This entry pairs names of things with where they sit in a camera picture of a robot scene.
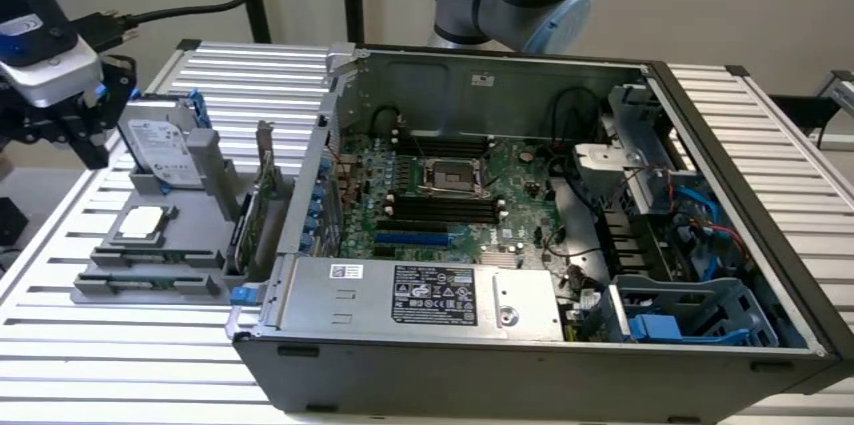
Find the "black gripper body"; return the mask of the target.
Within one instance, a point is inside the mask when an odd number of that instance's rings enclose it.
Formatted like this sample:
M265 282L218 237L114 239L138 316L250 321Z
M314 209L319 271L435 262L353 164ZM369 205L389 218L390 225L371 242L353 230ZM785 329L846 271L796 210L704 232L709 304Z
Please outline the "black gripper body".
M137 88L138 63L126 55L103 55L101 77L73 85L46 107L36 106L2 78L2 136L26 144L69 144L117 127Z

